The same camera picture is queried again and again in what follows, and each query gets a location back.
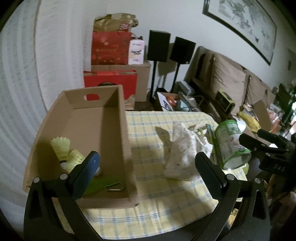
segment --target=speaker stand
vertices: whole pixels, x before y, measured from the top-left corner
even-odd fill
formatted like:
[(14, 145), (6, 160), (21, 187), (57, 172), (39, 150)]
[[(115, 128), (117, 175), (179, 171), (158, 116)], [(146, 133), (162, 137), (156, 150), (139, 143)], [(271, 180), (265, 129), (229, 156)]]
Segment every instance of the speaker stand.
[(156, 73), (156, 64), (157, 64), (157, 61), (153, 61), (153, 73), (152, 73), (152, 81), (151, 81), (150, 97), (149, 97), (149, 100), (152, 104), (153, 104), (153, 89), (154, 89), (154, 80), (155, 80), (155, 73)]
[(174, 80), (173, 80), (173, 85), (172, 85), (172, 89), (170, 90), (170, 93), (172, 93), (174, 91), (177, 75), (178, 75), (178, 72), (179, 72), (179, 67), (180, 67), (180, 63), (177, 63), (177, 69), (176, 69), (176, 73), (175, 73), (175, 77), (174, 77)]

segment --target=black picture frame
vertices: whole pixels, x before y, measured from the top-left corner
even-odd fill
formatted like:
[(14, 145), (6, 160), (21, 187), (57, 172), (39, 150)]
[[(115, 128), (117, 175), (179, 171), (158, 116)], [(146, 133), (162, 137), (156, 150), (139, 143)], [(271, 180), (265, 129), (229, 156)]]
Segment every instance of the black picture frame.
[(205, 0), (204, 2), (204, 7), (203, 7), (203, 11), (202, 13), (214, 20), (216, 20), (217, 22), (223, 24), (225, 27), (229, 28), (230, 30), (232, 30), (234, 33), (236, 33), (238, 36), (240, 36), (244, 41), (246, 41), (250, 46), (252, 46), (252, 48), (254, 48), (256, 50), (256, 52), (265, 60), (265, 62), (270, 66), (271, 65), (271, 61), (273, 59), (273, 55), (274, 55), (274, 48), (275, 48), (275, 44), (276, 44), (276, 33), (277, 33), (277, 26), (275, 24), (275, 22), (272, 20), (272, 18), (270, 17), (270, 15), (268, 14), (268, 12), (264, 9), (264, 7), (261, 5), (260, 2), (258, 2), (257, 0), (253, 0), (255, 1), (258, 5), (260, 5), (260, 7), (264, 10), (264, 12), (267, 14), (267, 16), (269, 17), (269, 19), (271, 20), (271, 22), (274, 24), (275, 26), (275, 35), (274, 35), (274, 45), (273, 45), (273, 49), (272, 49), (272, 54), (271, 54), (271, 59), (268, 60), (263, 53), (247, 38), (245, 37), (240, 31), (238, 31), (237, 29), (235, 29), (234, 27), (232, 27), (230, 24), (228, 24), (227, 22), (225, 22), (224, 20), (220, 19), (218, 16), (212, 14), (209, 12), (209, 5), (210, 5), (210, 1), (211, 0)]

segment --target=silver bolt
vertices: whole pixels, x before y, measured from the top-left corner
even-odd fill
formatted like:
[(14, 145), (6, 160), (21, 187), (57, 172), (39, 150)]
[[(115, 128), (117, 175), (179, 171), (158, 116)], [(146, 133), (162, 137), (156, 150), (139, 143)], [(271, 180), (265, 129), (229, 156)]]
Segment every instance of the silver bolt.
[(64, 174), (62, 174), (62, 175), (59, 176), (59, 178), (61, 180), (65, 180), (65, 179), (67, 179), (67, 177), (68, 177), (68, 175), (66, 173), (64, 173)]
[(40, 178), (38, 178), (38, 177), (34, 178), (34, 180), (33, 180), (34, 183), (37, 183), (39, 181), (40, 181)]
[(234, 175), (232, 174), (228, 174), (226, 177), (228, 180), (234, 180)]
[(261, 183), (261, 180), (259, 178), (255, 178), (255, 182), (260, 184)]

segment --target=red gift box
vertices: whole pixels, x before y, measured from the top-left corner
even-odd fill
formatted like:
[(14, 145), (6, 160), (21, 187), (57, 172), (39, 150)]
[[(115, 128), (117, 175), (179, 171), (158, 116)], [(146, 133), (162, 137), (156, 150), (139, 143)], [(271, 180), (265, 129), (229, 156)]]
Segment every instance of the red gift box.
[[(126, 110), (133, 110), (135, 105), (135, 94), (137, 86), (137, 72), (128, 71), (99, 71), (84, 72), (84, 86), (96, 87), (105, 85), (122, 85)], [(98, 100), (98, 96), (89, 94), (86, 96), (88, 101)]]
[(93, 32), (91, 64), (127, 64), (131, 32)]

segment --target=crumpled cloth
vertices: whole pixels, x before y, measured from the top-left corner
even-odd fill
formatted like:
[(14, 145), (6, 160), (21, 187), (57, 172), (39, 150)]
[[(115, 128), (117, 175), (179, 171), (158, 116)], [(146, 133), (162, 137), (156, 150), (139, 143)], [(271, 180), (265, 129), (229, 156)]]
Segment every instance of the crumpled cloth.
[(195, 156), (203, 151), (208, 158), (213, 150), (204, 136), (203, 131), (195, 131), (201, 126), (196, 125), (189, 130), (182, 122), (173, 123), (173, 139), (170, 158), (164, 168), (166, 178), (174, 178), (185, 181), (197, 181), (201, 179), (195, 167)]

